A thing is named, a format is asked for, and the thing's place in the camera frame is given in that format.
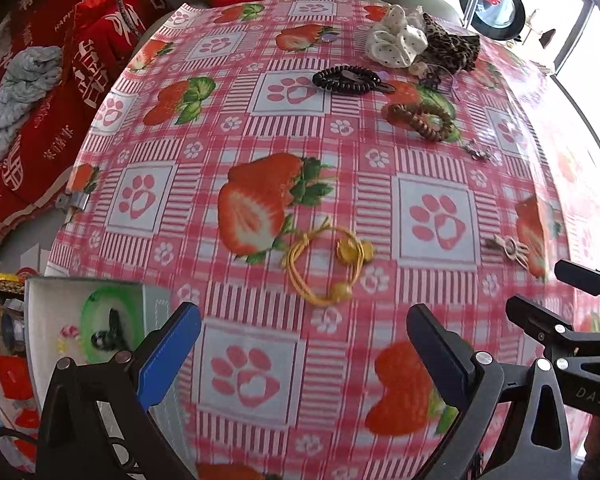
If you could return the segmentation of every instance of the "screw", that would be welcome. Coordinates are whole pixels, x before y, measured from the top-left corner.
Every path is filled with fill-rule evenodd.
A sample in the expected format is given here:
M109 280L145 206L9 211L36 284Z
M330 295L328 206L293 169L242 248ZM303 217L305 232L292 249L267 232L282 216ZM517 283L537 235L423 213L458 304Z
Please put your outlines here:
M126 350L122 350L116 354L116 362L123 365L124 363L128 363L131 361L131 352Z
M71 366L71 359L68 357L63 357L56 363L58 370L66 370L69 366Z
M540 368L541 370L548 372L549 370L551 370L551 363L549 361L547 361L546 359L538 359L538 368Z
M493 357L488 352L478 352L475 355L475 360L481 365L490 365L493 362Z

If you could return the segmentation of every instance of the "table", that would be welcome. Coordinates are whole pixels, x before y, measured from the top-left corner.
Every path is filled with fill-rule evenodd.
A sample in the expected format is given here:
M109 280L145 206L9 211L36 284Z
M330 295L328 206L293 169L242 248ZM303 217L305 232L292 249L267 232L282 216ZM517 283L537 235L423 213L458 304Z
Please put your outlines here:
M172 308L200 306L203 332L176 382L196 463L247 463L285 479L410 478L453 416L417 373L404 322L412 304L509 363L541 351L506 319L515 293L581 330L600 326L600 302L552 273L560 258L600 267L600 168L588 131L533 65L485 38L477 69L459 73L453 92L417 89L392 70L381 73L398 87L391 97L312 86L336 64L380 70L363 55L378 18L371 7L180 7L115 83L78 156L77 167L99 168L96 188L56 238L49 269L155 283L173 291ZM414 96L452 111L462 138L493 159L385 120L392 100ZM312 307L280 268L282 251L248 262L228 249L235 218L218 196L229 170L282 152L319 159L333 187L285 208L295 228L328 216L376 249L352 301ZM272 196L253 193L278 222ZM485 245L494 234L530 245L529 271ZM316 290L344 276L333 247L325 237L300 260ZM575 448L587 417L568 419Z

